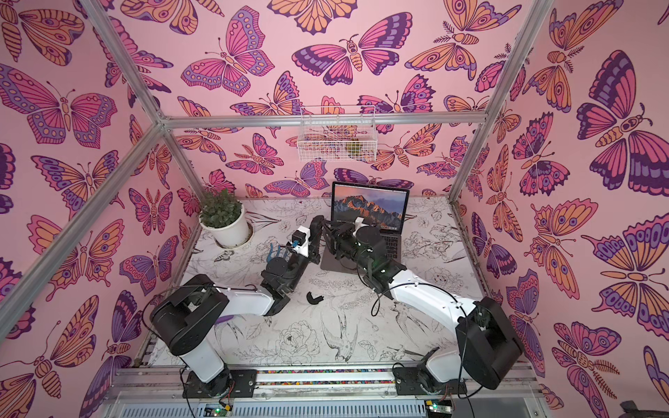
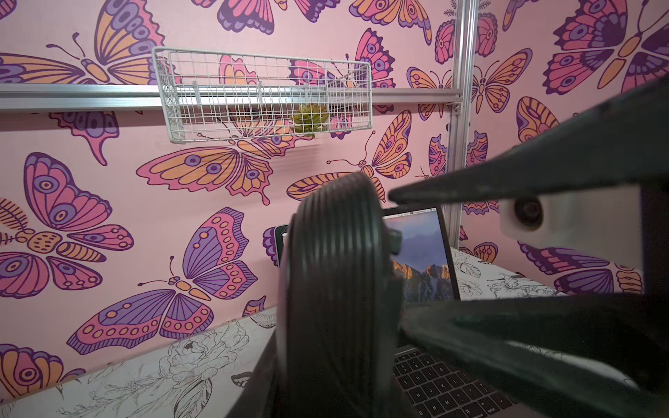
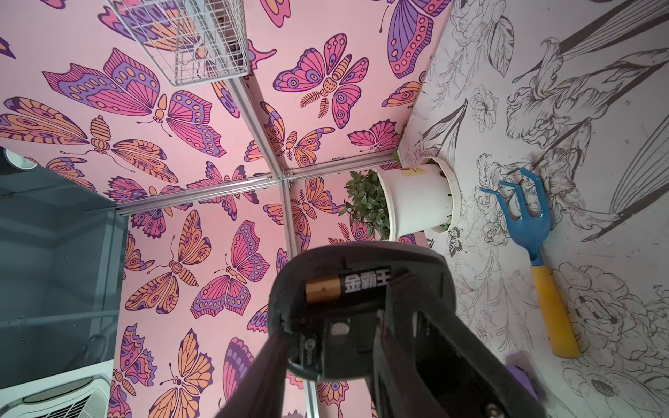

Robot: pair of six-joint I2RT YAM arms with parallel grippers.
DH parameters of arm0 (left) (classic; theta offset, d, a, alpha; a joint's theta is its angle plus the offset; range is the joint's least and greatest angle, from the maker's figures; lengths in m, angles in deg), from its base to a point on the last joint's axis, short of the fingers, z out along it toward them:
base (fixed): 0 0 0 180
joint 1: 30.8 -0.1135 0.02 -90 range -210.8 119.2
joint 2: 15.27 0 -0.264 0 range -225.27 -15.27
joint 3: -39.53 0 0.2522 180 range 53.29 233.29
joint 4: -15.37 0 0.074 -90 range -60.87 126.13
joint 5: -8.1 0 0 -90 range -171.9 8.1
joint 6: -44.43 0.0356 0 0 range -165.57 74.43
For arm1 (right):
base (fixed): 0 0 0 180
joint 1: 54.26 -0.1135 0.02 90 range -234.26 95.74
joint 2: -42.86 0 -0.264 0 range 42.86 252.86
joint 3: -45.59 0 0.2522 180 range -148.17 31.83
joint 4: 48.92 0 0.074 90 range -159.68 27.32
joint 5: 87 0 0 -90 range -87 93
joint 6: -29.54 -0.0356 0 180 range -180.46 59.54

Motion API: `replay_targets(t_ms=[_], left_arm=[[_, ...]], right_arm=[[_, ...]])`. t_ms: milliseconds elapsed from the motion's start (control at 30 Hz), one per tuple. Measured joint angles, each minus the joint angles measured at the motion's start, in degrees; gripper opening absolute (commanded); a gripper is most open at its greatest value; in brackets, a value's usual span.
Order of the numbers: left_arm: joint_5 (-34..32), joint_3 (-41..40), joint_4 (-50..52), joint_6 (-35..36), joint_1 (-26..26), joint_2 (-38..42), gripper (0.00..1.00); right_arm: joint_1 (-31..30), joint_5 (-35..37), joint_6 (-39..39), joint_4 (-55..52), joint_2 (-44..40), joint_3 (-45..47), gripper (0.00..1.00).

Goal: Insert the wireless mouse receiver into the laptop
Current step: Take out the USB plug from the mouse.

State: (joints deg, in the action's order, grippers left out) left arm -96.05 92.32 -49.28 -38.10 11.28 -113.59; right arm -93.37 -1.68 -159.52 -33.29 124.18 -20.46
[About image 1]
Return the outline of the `grey laptop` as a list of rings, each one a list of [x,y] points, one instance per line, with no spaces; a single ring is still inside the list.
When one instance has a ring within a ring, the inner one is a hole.
[[[409,204],[409,189],[335,181],[331,193],[331,219],[378,226],[389,256],[401,260],[402,231]]]

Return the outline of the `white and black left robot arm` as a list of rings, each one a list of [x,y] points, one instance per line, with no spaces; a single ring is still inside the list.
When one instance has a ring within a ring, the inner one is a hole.
[[[153,332],[169,353],[189,369],[184,395],[228,395],[233,377],[207,336],[221,318],[236,315],[274,316],[290,301],[309,264],[321,261],[320,244],[325,218],[314,217],[301,226],[285,245],[286,256],[275,254],[261,271],[256,290],[221,287],[205,274],[197,274],[167,296],[151,312]]]

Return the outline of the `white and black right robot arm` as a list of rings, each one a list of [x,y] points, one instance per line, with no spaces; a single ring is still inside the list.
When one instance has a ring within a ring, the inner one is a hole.
[[[392,259],[377,226],[324,220],[327,249],[353,262],[362,283],[376,298],[402,303],[428,315],[456,337],[455,349],[433,348],[416,366],[416,379],[427,393],[469,378],[481,388],[497,389],[524,353],[517,332],[499,303],[447,291]]]

